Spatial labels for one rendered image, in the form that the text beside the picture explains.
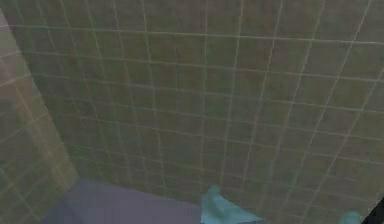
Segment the small teal cloth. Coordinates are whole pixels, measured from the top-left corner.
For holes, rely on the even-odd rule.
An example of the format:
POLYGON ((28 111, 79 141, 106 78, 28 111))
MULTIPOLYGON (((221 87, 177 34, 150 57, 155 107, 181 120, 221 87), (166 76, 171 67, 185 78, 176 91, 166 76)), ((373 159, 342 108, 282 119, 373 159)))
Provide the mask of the small teal cloth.
POLYGON ((361 216, 357 211, 348 211, 340 216, 337 224, 361 224, 361 216))

